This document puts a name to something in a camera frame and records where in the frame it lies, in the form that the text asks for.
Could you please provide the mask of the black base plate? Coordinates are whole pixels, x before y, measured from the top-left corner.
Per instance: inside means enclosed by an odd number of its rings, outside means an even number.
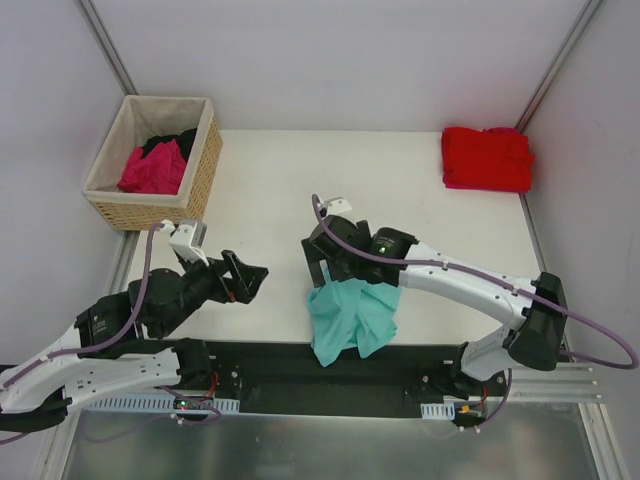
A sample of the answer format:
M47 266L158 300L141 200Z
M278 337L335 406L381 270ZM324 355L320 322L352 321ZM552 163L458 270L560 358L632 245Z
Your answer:
M307 344L183 339L171 345L201 370L182 388L216 378L217 396L239 401L244 414L417 418L424 404L506 392L502 370L486 381L455 373L460 349L453 345L390 345L367 358L347 349L327 367Z

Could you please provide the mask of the aluminium rail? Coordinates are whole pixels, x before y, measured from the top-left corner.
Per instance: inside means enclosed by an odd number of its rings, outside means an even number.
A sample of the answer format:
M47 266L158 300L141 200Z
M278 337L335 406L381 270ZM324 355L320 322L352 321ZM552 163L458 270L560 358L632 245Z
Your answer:
M553 371L514 367L509 397L534 403L602 403L604 396L594 367L560 363Z

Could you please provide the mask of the wicker laundry basket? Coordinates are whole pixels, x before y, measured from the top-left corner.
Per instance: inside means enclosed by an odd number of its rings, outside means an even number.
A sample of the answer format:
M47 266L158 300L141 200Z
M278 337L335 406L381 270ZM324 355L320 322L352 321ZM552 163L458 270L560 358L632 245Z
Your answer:
M195 129L186 171L175 195L126 193L118 182L130 154L154 136ZM207 97L127 95L86 177L83 194L118 231L147 230L164 219L201 220L223 141Z

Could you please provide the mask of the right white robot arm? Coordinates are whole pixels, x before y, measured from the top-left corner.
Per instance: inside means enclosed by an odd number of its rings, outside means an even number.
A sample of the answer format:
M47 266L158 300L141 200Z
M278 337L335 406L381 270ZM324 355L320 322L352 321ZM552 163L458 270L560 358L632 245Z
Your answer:
M389 227L376 233L366 221L330 215L302 239L315 286L357 279L432 293L498 321L485 337L462 343L448 367L430 373L433 389L466 399L495 374L522 366L556 368L566 316L561 280L500 275L452 259L416 237Z

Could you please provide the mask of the black t shirt in basket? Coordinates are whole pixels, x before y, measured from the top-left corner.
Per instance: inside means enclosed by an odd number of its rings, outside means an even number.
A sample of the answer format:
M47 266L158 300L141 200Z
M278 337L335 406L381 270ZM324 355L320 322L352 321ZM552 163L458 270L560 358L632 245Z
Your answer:
M189 160L191 150L195 141L197 129L185 130L180 134L154 136L146 141L142 146L142 158L145 158L159 144L167 144L175 141L179 147L180 154L185 161Z

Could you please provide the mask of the pink t shirt in basket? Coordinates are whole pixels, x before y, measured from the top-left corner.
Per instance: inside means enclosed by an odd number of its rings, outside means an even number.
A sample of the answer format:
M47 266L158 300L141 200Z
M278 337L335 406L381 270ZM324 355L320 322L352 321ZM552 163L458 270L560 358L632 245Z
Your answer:
M138 147L131 153L117 187L125 193L177 195L186 167L175 140L160 142L147 154Z

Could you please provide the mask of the left aluminium frame post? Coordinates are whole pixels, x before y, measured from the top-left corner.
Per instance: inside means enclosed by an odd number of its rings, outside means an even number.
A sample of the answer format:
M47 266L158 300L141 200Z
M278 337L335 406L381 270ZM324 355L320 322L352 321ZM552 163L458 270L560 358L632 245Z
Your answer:
M75 0L91 35L96 41L111 73L124 95L137 95L138 90L109 34L95 4L91 0Z

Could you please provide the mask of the aluminium frame post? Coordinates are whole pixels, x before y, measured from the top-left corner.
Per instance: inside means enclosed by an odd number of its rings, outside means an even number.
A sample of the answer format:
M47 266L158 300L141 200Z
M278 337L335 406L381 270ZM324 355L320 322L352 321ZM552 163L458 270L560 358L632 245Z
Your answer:
M514 129L517 132L523 134L531 124L555 82L567 67L572 55L586 37L593 22L605 5L605 0L588 0L583 3L578 15L561 41L531 97L527 101L523 112L514 125Z
M137 95L138 90L109 34L95 4L91 0L75 0L91 35L96 41L111 73L124 95Z

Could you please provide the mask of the teal t shirt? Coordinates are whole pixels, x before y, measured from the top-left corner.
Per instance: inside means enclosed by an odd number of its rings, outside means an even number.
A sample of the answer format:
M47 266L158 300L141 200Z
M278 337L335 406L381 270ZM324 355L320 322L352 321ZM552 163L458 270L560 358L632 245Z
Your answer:
M311 348L321 366L333 364L348 349L365 359L394 339L399 287L358 279L340 282L328 270L323 271L323 279L325 284L312 288L307 298Z

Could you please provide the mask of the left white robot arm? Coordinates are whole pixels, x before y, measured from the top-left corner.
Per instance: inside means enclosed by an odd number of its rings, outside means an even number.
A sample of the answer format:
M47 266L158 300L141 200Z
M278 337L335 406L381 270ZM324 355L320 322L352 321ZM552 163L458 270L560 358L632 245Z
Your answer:
M2 431L47 430L112 394L194 390L215 380L205 341L169 336L207 302L251 303L269 271L230 250L180 264L181 272L146 266L141 279L97 300L41 353L2 369Z

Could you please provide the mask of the right aluminium frame post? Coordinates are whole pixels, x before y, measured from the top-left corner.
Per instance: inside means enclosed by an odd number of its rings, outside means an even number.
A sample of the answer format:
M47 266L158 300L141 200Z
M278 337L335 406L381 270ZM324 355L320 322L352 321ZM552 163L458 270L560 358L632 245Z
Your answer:
M555 82L567 67L572 55L586 37L593 22L605 5L605 0L588 0L583 3L578 15L561 41L531 97L527 101L523 112L514 125L514 129L517 132L523 134L531 124Z

